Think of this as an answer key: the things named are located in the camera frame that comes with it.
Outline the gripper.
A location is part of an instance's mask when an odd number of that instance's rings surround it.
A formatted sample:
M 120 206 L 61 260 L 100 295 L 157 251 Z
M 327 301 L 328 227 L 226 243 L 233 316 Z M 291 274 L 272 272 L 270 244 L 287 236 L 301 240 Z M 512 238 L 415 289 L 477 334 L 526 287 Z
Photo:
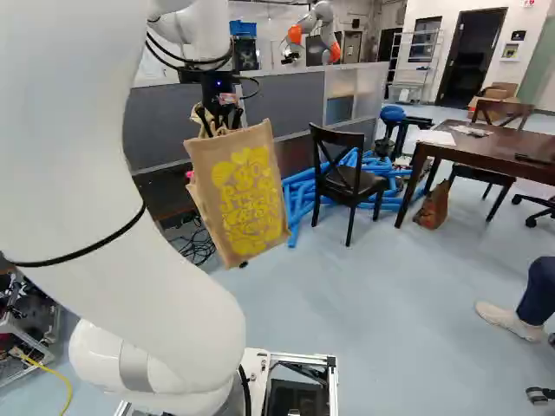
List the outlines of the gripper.
M 244 109 L 237 103 L 236 86 L 240 80 L 230 71 L 205 70 L 193 71 L 180 69 L 178 77 L 182 84 L 198 83 L 202 89 L 202 103 L 193 106 L 193 122 L 199 125 L 199 139 L 212 138 L 217 129 L 240 128 Z M 216 108 L 216 126 L 214 116 L 206 108 Z

